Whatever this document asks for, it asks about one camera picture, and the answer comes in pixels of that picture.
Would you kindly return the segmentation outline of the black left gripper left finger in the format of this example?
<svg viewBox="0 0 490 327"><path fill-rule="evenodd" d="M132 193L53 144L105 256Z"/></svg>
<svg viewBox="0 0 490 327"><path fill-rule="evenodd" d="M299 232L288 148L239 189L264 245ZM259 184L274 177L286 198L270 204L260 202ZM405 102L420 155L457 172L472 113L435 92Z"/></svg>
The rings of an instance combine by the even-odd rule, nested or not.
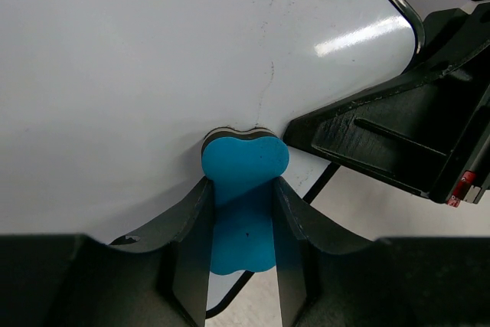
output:
<svg viewBox="0 0 490 327"><path fill-rule="evenodd" d="M213 187L202 179L111 244L83 234L3 236L1 324L202 326L213 216Z"/></svg>

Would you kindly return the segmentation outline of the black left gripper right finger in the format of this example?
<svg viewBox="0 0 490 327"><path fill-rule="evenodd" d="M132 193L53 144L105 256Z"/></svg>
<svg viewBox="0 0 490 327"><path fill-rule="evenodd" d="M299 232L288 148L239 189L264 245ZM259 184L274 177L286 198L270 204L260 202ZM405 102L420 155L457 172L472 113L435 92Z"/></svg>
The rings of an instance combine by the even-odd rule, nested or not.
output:
<svg viewBox="0 0 490 327"><path fill-rule="evenodd" d="M486 237L367 240L273 184L285 326L487 326Z"/></svg>

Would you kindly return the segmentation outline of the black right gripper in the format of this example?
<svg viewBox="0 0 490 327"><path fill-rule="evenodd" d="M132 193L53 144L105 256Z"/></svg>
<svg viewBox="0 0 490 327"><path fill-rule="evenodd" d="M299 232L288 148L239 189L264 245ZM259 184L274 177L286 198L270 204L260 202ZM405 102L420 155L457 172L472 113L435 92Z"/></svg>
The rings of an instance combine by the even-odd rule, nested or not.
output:
<svg viewBox="0 0 490 327"><path fill-rule="evenodd" d="M489 0L431 2L423 66L292 120L284 142L436 203L489 187Z"/></svg>

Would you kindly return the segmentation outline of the blue foam whiteboard eraser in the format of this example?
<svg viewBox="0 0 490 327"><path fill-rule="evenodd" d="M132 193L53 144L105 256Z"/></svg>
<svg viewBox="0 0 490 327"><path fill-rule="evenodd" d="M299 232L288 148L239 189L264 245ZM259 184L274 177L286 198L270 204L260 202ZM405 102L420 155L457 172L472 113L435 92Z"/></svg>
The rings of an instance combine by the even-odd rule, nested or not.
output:
<svg viewBox="0 0 490 327"><path fill-rule="evenodd" d="M286 144L265 128L210 131L201 167L214 188L211 272L264 272L276 264L273 183L289 164Z"/></svg>

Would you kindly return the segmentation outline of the small black-framed whiteboard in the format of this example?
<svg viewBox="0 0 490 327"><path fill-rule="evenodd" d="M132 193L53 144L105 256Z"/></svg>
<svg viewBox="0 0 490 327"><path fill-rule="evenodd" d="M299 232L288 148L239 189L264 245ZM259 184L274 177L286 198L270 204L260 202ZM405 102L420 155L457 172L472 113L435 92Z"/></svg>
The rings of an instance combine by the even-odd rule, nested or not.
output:
<svg viewBox="0 0 490 327"><path fill-rule="evenodd" d="M423 42L405 0L1 0L1 232L108 243L191 190L212 129L282 135Z"/></svg>

